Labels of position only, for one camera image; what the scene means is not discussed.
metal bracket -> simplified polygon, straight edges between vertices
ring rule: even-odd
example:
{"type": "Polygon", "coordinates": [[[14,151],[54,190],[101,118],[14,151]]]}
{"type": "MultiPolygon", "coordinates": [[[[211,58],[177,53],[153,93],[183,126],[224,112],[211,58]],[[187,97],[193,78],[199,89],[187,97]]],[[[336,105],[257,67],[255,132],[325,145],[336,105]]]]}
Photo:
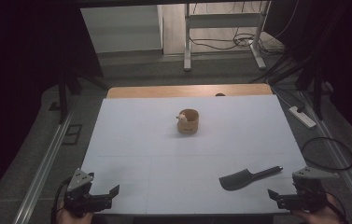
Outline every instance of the metal bracket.
{"type": "Polygon", "coordinates": [[[339,178],[339,175],[306,166],[302,170],[292,173],[292,177],[305,179],[336,179],[339,178]]]}

wall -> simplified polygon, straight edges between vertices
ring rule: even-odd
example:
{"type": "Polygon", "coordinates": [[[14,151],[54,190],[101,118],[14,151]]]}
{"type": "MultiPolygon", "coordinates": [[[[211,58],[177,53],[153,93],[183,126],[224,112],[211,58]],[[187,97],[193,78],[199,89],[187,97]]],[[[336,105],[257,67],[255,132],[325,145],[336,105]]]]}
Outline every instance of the wall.
{"type": "Polygon", "coordinates": [[[161,6],[81,9],[96,53],[162,49],[161,6]]]}

wooden board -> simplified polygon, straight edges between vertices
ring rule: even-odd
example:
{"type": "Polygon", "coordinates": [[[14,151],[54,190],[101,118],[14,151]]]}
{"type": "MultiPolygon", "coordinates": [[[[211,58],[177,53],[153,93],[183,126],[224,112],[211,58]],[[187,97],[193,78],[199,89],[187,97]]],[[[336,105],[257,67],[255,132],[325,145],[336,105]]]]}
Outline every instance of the wooden board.
{"type": "Polygon", "coordinates": [[[116,87],[108,91],[106,98],[204,97],[217,93],[231,96],[269,95],[272,90],[266,84],[116,87]]]}

hand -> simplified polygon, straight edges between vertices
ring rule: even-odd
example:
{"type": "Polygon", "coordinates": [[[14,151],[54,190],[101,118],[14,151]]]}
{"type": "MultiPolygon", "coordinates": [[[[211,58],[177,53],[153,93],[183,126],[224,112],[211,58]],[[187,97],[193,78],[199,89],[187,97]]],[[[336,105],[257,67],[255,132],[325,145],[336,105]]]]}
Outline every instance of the hand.
{"type": "Polygon", "coordinates": [[[93,213],[86,213],[83,217],[75,217],[65,208],[57,212],[57,223],[58,224],[91,224],[93,213]]]}
{"type": "MultiPolygon", "coordinates": [[[[333,205],[336,204],[334,198],[327,194],[328,202],[332,203],[333,205]]],[[[340,218],[328,207],[315,212],[315,213],[308,213],[302,210],[294,210],[291,213],[296,216],[302,218],[307,224],[340,224],[340,218]]]]}

spatula blade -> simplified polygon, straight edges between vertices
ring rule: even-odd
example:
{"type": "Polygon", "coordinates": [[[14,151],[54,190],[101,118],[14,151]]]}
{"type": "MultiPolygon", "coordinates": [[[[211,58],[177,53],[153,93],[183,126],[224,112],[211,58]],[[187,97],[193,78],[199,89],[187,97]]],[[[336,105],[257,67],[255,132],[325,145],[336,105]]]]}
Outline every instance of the spatula blade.
{"type": "Polygon", "coordinates": [[[245,169],[232,175],[220,177],[219,183],[226,190],[237,190],[247,186],[255,180],[265,178],[269,175],[273,175],[277,172],[280,172],[281,170],[283,170],[283,167],[276,166],[256,174],[251,174],[248,169],[245,169]]]}
{"type": "Polygon", "coordinates": [[[252,174],[248,171],[248,169],[219,178],[219,183],[226,190],[241,189],[252,181],[252,174]]]}

